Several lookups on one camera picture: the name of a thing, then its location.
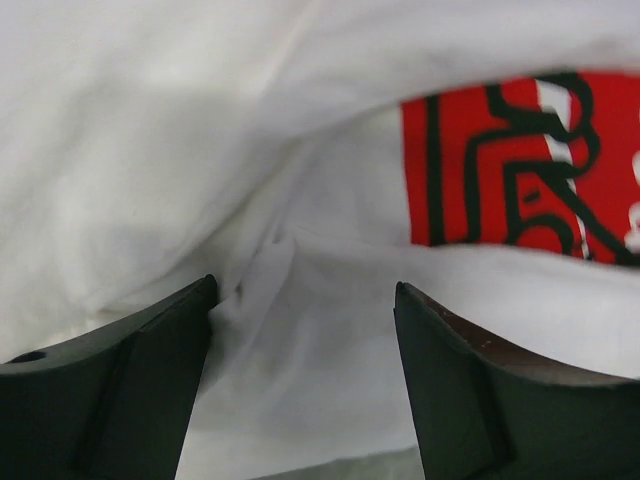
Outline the white coca-cola t-shirt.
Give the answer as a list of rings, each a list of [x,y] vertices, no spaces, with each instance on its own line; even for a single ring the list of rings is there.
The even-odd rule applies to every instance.
[[[569,220],[506,245],[505,160],[554,170],[582,140],[481,147],[481,237],[461,245],[481,87],[561,128],[595,79],[597,163]],[[391,319],[399,280],[537,352],[639,372],[635,1],[5,1],[1,356],[130,313],[204,273],[229,354],[204,387],[182,479],[252,479],[415,443]]]

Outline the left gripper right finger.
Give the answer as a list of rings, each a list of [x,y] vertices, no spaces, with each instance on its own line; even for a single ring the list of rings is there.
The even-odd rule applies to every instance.
[[[635,479],[639,384],[524,349],[408,283],[394,319],[428,479]]]

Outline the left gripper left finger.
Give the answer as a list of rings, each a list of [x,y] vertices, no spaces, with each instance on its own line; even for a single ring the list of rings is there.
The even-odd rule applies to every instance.
[[[211,343],[211,275],[1,366],[4,479],[173,479]]]

